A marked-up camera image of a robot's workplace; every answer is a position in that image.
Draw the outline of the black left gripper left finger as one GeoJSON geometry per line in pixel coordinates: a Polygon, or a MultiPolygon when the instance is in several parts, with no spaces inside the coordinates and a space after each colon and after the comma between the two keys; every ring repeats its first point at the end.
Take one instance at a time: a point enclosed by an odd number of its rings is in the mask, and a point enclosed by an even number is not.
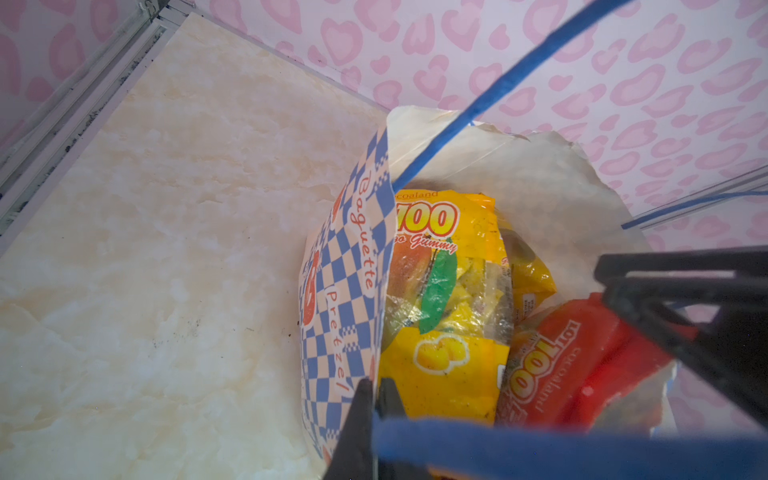
{"type": "Polygon", "coordinates": [[[373,480],[375,457],[372,430],[375,394],[370,379],[362,379],[356,388],[346,421],[323,480],[373,480]]]}

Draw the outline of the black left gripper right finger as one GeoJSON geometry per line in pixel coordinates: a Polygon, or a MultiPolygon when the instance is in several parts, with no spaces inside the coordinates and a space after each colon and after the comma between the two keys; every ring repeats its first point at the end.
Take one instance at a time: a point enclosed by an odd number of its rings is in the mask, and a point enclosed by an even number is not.
{"type": "MultiPolygon", "coordinates": [[[[396,383],[391,378],[380,381],[376,412],[381,419],[406,417],[396,383]]],[[[380,480],[431,480],[427,469],[403,462],[389,462],[377,459],[378,478],[380,480]]]]}

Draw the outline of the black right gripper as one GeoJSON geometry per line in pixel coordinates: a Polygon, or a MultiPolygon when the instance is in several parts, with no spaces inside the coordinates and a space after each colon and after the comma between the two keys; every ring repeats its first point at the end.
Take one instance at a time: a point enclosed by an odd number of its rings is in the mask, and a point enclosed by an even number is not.
{"type": "Polygon", "coordinates": [[[602,301],[761,427],[767,425],[767,249],[605,254],[602,301]]]}

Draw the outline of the yellow chips bag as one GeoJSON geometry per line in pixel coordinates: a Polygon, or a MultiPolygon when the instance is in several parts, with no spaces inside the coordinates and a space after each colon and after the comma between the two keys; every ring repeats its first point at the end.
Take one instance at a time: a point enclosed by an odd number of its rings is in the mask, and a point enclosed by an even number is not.
{"type": "Polygon", "coordinates": [[[411,418],[490,425],[512,330],[511,271],[494,199],[402,190],[379,375],[411,418]]]}

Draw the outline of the red gummy snack bag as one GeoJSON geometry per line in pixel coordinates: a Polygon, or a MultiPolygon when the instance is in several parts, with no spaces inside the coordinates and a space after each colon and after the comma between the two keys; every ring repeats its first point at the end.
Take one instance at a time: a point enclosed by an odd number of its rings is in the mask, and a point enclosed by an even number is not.
{"type": "Polygon", "coordinates": [[[516,328],[495,423],[587,431],[672,361],[608,309],[601,294],[567,301],[516,328]]]}

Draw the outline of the blue checkered paper bag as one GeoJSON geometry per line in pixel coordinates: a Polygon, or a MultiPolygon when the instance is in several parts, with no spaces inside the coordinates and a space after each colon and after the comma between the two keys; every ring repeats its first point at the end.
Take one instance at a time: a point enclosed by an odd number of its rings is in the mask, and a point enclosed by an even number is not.
{"type": "MultiPolygon", "coordinates": [[[[328,218],[306,244],[299,278],[302,422],[327,468],[358,383],[375,394],[372,452],[455,479],[763,479],[765,436],[652,435],[672,363],[612,403],[587,431],[506,427],[445,417],[381,419],[376,412],[390,265],[402,190],[494,199],[549,268],[557,292],[530,316],[603,296],[605,254],[651,253],[629,213],[576,148],[554,133],[501,133],[480,116],[538,66],[620,8],[595,1],[546,36],[462,112],[399,107],[373,136],[328,218]]],[[[522,323],[513,322],[511,338],[522,323]]]]}

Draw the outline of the yellow candy snack bag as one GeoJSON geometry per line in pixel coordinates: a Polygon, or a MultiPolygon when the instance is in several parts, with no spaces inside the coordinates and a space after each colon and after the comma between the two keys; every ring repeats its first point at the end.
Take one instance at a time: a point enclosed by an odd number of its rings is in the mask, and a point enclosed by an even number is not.
{"type": "Polygon", "coordinates": [[[549,268],[512,225],[500,217],[498,226],[511,272],[513,322],[518,324],[553,296],[557,286],[549,268]]]}

